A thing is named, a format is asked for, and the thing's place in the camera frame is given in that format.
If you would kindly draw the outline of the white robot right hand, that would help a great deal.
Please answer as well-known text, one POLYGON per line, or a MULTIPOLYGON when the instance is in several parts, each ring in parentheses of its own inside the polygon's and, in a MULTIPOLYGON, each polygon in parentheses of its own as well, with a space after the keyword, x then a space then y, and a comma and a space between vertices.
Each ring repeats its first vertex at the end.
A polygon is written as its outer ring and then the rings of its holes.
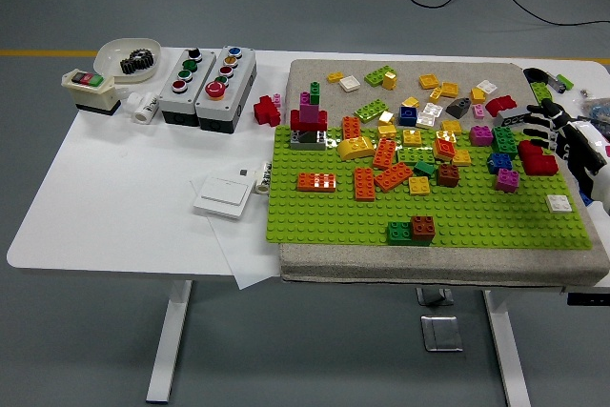
POLYGON ((579 190, 598 201, 609 213, 609 142, 588 121, 572 117, 564 108, 545 98, 539 105, 528 105, 523 132, 531 143, 555 153, 567 163, 579 190))

